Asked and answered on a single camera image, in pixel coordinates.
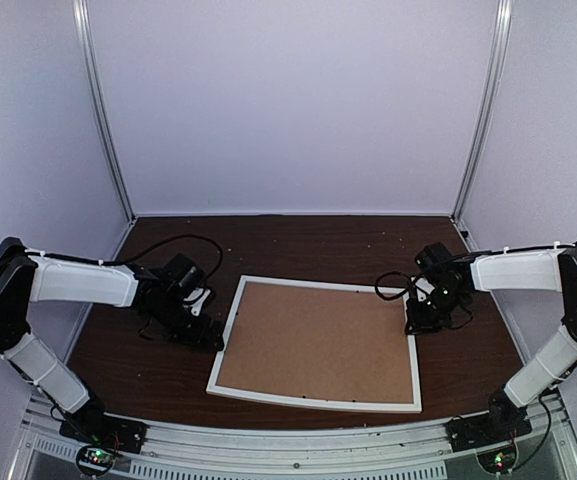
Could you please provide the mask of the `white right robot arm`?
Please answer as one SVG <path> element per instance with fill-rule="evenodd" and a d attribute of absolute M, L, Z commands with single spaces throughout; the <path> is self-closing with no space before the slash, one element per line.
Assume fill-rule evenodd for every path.
<path fill-rule="evenodd" d="M 528 404 L 577 366 L 577 240 L 462 254 L 434 243 L 415 262 L 420 272 L 408 287 L 407 334 L 449 330 L 454 310 L 489 293 L 515 321 L 516 333 L 532 342 L 530 360 L 491 395 L 481 419 L 485 438 L 501 441 Z"/>

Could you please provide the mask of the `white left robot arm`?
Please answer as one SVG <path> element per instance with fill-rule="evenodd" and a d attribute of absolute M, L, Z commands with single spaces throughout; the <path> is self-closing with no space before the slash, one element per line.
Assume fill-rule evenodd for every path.
<path fill-rule="evenodd" d="M 23 374 L 91 444 L 112 433 L 102 401 L 65 365 L 33 325 L 62 306 L 130 309 L 159 324 L 170 340 L 217 352 L 223 327 L 207 315 L 210 273 L 183 254 L 162 267 L 137 258 L 107 261 L 49 253 L 6 237 L 0 242 L 0 357 Z"/>

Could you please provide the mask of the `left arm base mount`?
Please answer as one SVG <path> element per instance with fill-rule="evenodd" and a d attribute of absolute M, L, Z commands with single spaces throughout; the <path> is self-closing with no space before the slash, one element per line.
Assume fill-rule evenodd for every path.
<path fill-rule="evenodd" d="M 59 413 L 61 436 L 82 442 L 75 454 L 75 466 L 85 477 L 98 479 L 108 474 L 123 453 L 139 454 L 147 425 L 108 415 L 94 393 L 76 412 L 71 413 L 54 402 L 51 413 Z"/>

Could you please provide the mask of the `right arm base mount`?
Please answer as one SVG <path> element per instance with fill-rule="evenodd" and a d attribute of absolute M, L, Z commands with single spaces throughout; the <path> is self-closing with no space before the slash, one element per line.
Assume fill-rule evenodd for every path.
<path fill-rule="evenodd" d="M 490 397 L 487 412 L 455 416 L 445 428 L 454 453 L 473 450 L 479 467 L 497 477 L 519 466 L 517 439 L 532 432 L 527 407 L 517 407 L 501 390 Z"/>

